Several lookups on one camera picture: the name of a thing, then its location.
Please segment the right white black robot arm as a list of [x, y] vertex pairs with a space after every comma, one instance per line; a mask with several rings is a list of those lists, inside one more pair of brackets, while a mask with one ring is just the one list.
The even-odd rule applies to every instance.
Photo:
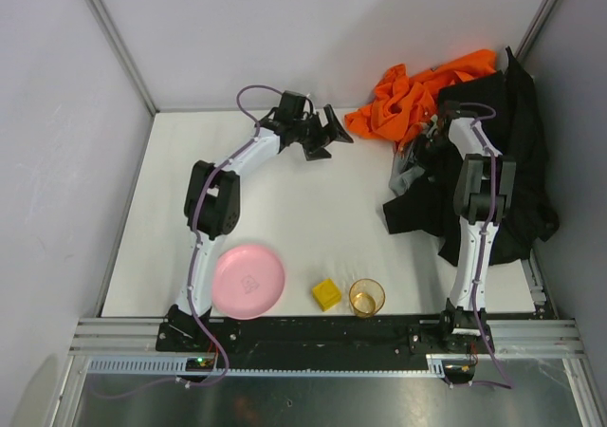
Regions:
[[478, 102], [447, 101], [440, 110], [438, 136], [462, 159], [453, 194], [459, 217], [460, 249], [456, 276], [445, 309], [434, 324], [421, 324], [411, 345], [425, 353], [465, 354], [489, 338], [486, 284], [490, 253], [513, 196], [516, 161], [485, 133], [497, 116]]

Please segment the grey light blue cloth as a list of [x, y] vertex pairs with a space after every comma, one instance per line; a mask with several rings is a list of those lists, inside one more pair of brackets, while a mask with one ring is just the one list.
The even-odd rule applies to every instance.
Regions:
[[425, 174], [425, 169], [417, 163], [397, 153], [394, 156], [388, 182], [389, 189], [396, 195], [404, 195], [413, 183]]

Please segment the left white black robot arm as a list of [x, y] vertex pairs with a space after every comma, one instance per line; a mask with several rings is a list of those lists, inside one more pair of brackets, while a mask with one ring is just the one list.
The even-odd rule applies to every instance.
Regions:
[[[280, 96], [279, 103], [262, 118], [256, 118], [241, 103], [242, 95], [263, 89]], [[336, 141], [351, 143], [333, 106], [322, 111], [303, 94], [279, 91], [267, 85], [249, 85], [236, 95], [239, 110], [253, 121], [244, 144], [218, 162], [199, 160], [194, 164], [184, 214], [193, 233], [193, 252], [187, 279], [168, 317], [186, 324], [184, 336], [210, 336], [208, 318], [212, 309], [212, 282], [219, 251], [225, 238], [235, 229], [241, 212], [241, 179], [280, 155], [291, 144], [299, 144], [306, 160], [330, 159], [326, 147]]]

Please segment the black cloth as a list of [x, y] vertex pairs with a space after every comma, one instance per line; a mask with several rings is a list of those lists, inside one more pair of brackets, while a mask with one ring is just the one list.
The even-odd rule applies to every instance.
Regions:
[[413, 161], [400, 179], [396, 197], [382, 206], [390, 234], [423, 231], [443, 243], [439, 256], [455, 266], [460, 251], [460, 224], [469, 212], [482, 217], [489, 196], [496, 195], [499, 230], [490, 251], [492, 266], [529, 257], [536, 240], [547, 241], [560, 220], [546, 191], [548, 152], [534, 81], [513, 52], [506, 71], [451, 85], [438, 96], [439, 119], [453, 125], [454, 111], [482, 118], [482, 129], [500, 151], [496, 164], [483, 161], [483, 173], [497, 175], [494, 187], [470, 190], [461, 171], [476, 167], [441, 134], [414, 142]]

